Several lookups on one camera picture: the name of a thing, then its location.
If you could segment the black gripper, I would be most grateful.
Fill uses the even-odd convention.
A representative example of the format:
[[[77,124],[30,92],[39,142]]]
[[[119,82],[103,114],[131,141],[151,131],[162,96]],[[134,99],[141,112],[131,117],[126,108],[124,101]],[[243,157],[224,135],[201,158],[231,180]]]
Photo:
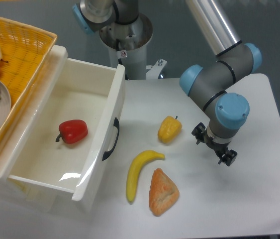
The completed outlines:
[[[215,151],[215,154],[219,158],[218,164],[224,163],[226,166],[230,166],[235,161],[237,152],[227,148],[230,143],[230,138],[216,136],[211,129],[206,129],[202,122],[192,130],[191,134],[195,137],[197,145],[205,143]]]

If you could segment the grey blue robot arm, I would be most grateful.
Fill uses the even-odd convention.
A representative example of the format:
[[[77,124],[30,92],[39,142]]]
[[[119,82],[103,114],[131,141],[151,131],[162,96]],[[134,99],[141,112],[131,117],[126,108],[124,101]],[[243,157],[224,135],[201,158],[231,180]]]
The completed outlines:
[[[241,95],[227,89],[256,71],[260,50],[243,43],[220,4],[215,0],[189,0],[187,6],[217,61],[208,68],[193,65],[180,77],[180,87],[209,117],[192,131],[197,143],[211,148],[220,163],[230,166],[237,153],[228,148],[246,122],[250,106]],[[128,80],[149,78],[146,46],[152,38],[150,20],[139,12],[136,0],[82,0],[72,8],[86,34],[98,32],[107,46],[113,66],[123,66]]]

